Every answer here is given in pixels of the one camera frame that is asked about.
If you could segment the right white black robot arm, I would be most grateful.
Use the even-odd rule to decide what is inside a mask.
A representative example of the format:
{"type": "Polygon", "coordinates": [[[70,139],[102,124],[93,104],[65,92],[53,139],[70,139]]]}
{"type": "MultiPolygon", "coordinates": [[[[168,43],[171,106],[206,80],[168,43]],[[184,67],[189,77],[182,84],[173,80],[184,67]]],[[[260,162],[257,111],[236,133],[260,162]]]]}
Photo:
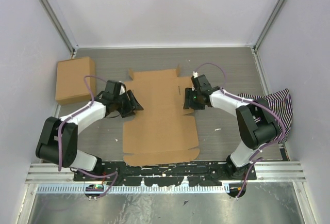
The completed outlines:
{"type": "Polygon", "coordinates": [[[219,86],[212,87],[204,74],[193,72],[191,81],[192,87],[185,89],[184,109],[204,110],[208,106],[237,118],[241,141],[227,157],[225,170],[231,179],[238,180],[245,174],[253,154],[280,134],[275,113],[263,98],[246,99],[219,86]]]}

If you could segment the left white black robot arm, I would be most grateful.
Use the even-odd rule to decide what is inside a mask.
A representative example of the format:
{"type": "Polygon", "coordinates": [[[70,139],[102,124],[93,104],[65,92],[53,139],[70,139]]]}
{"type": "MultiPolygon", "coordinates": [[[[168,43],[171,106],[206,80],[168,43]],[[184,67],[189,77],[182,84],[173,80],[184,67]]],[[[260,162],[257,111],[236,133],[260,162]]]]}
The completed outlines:
{"type": "Polygon", "coordinates": [[[36,147],[36,157],[62,168],[75,169],[90,180],[104,176],[102,159],[78,149],[78,135],[93,123],[116,111],[122,118],[130,117],[143,107],[124,83],[108,80],[106,87],[91,96],[84,107],[66,116],[45,120],[36,147]]]}

